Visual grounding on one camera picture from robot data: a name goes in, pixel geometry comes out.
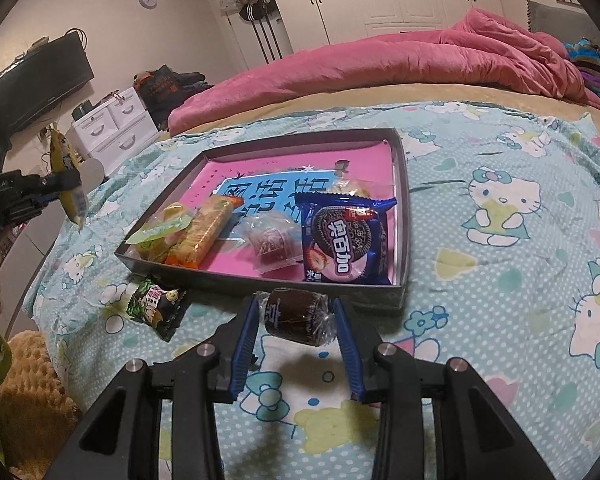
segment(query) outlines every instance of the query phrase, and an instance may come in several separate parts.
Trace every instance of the light blue bedsheet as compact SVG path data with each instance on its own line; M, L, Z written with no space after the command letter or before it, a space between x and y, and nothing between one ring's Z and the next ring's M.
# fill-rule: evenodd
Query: light blue bedsheet
M88 408L127 360L170 360L238 308L196 292L168 344L122 313L132 280L114 250L188 162L231 142L377 126L401 132L411 187L407 305L378 328L420 358L464 356L557 479L583 478L600 453L600 138L588 114L568 123L458 102L339 108L148 148L90 194L82 232L64 224L26 297L78 405ZM238 402L216 407L227 478L370 478L378 414L348 400L337 345L262 332L255 352L260 371Z

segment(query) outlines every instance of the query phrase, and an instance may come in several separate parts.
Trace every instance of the white drawer cabinet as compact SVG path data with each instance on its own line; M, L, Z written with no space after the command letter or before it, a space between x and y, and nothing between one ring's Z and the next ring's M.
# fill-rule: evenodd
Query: white drawer cabinet
M118 130L108 108L89 113L79 121L75 121L73 128L77 139L70 140L81 153L88 153Z
M97 158L111 176L120 165L158 140L158 129L133 88L120 92L75 121L69 142L85 158Z
M116 125L121 128L144 113L144 106L140 97L133 88L120 92L121 100L114 100L107 104Z
M120 128L115 136L89 152L89 157L97 158L104 166L105 175L111 176L125 160L136 156L152 142L158 140L158 136L158 129L149 112L143 110L142 115Z

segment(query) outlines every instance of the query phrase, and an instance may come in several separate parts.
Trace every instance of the blue snack wrapper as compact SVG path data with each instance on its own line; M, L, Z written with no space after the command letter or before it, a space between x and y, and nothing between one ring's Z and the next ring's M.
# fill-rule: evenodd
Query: blue snack wrapper
M391 285L386 213L398 201L296 193L301 211L304 280Z

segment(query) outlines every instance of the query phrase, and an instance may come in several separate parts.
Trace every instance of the striped pillow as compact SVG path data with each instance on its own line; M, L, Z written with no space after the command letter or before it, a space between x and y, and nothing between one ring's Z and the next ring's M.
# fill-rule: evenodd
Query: striped pillow
M582 38L578 43L565 43L569 53L569 60L578 67L584 85L600 97L600 50L596 44L587 38Z

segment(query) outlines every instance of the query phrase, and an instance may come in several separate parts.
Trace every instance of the black tv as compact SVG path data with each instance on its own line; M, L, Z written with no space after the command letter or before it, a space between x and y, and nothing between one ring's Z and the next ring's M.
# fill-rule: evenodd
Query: black tv
M93 79L77 32L28 52L0 72L0 126L13 134Z

